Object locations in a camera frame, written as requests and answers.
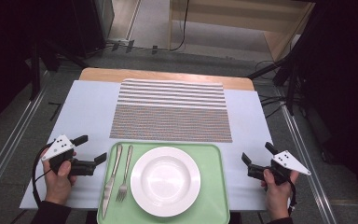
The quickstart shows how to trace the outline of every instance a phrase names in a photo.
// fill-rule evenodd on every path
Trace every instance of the silverware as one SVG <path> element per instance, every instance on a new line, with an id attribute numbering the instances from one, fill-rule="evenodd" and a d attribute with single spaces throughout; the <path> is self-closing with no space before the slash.
<path id="1" fill-rule="evenodd" d="M 117 145 L 117 150 L 116 150 L 115 166 L 113 168 L 112 174 L 110 175 L 109 181 L 106 183 L 106 185 L 104 187 L 104 191 L 103 191 L 103 218 L 106 215 L 106 210 L 107 210 L 107 207 L 109 205 L 110 194 L 112 193 L 113 184 L 115 183 L 116 171 L 117 171 L 117 168 L 118 168 L 118 163 L 120 162 L 120 156 L 121 156 L 121 151 L 122 150 L 123 150 L 123 146 L 121 144 L 118 144 Z"/>
<path id="2" fill-rule="evenodd" d="M 131 161 L 132 149 L 133 149 L 133 146 L 129 146 L 129 152 L 127 154 L 126 171 L 124 173 L 124 180 L 123 180 L 123 183 L 120 185 L 120 188 L 118 189 L 116 202 L 121 203 L 127 195 L 126 180 L 127 180 L 127 172 L 129 171 L 129 166 L 130 166 L 130 161 Z"/>

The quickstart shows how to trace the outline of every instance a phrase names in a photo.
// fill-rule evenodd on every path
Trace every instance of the green tray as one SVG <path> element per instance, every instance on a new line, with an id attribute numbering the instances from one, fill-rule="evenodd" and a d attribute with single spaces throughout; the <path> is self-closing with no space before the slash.
<path id="1" fill-rule="evenodd" d="M 102 216 L 102 200 L 98 209 L 98 223 L 216 223 L 227 224 L 229 222 L 229 209 L 225 178 L 223 174 L 220 150 L 214 145 L 175 144 L 175 143 L 138 143 L 120 142 L 123 152 L 117 169 L 115 185 L 112 190 L 111 202 L 106 211 L 105 219 Z M 133 145 L 131 164 L 127 178 L 128 192 L 123 202 L 117 203 L 118 187 L 124 177 L 124 169 L 129 145 Z M 110 152 L 104 183 L 109 179 L 113 171 L 116 159 L 116 146 Z M 134 164 L 148 150 L 155 147 L 176 147 L 182 149 L 193 158 L 200 170 L 200 193 L 196 201 L 182 214 L 174 217 L 155 217 L 144 211 L 134 200 L 131 194 L 131 173 Z"/>

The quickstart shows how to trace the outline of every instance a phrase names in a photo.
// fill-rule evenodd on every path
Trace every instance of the fork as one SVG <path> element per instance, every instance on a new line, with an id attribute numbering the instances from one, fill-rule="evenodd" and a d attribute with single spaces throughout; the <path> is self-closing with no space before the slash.
<path id="1" fill-rule="evenodd" d="M 129 146 L 129 152 L 127 153 L 127 163 L 126 163 L 126 171 L 124 173 L 124 180 L 123 183 L 120 185 L 120 187 L 118 188 L 118 193 L 117 193 L 117 197 L 116 197 L 116 202 L 122 202 L 124 200 L 124 198 L 127 195 L 127 184 L 126 184 L 126 180 L 127 180 L 127 172 L 129 171 L 129 166 L 130 166 L 130 161 L 131 161 L 131 154 L 132 154 L 132 149 L 133 146 L 130 145 Z"/>

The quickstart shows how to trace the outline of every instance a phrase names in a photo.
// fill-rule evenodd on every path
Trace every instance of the white plate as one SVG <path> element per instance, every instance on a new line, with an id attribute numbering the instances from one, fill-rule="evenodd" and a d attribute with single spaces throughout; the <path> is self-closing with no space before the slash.
<path id="1" fill-rule="evenodd" d="M 134 165 L 131 191 L 146 212 L 157 217 L 183 213 L 200 192 L 200 170 L 193 159 L 175 147 L 156 147 Z"/>

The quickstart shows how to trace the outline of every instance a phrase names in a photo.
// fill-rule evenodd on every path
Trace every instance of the hand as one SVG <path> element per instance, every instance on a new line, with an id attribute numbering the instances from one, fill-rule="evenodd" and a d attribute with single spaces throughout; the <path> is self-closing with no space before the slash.
<path id="1" fill-rule="evenodd" d="M 290 174 L 290 180 L 293 184 L 296 183 L 298 178 L 298 172 L 292 171 Z M 275 184 L 274 175 L 269 169 L 264 170 L 264 180 L 261 181 L 261 186 L 268 186 L 267 197 L 266 197 L 266 207 L 271 217 L 271 221 L 289 217 L 289 212 L 287 211 L 287 200 L 290 198 L 292 193 L 292 188 L 288 182 L 284 182 L 277 186 Z"/>
<path id="2" fill-rule="evenodd" d="M 42 153 L 42 156 L 48 151 L 48 148 L 45 149 Z M 46 173 L 50 170 L 49 161 L 42 161 L 43 163 L 43 172 Z M 46 181 L 46 198 L 45 201 L 51 203 L 57 203 L 65 205 L 68 200 L 69 194 L 71 193 L 72 186 L 76 182 L 76 176 L 71 176 L 68 179 L 69 172 L 71 171 L 71 162 L 64 161 L 57 174 L 50 171 L 45 175 Z"/>

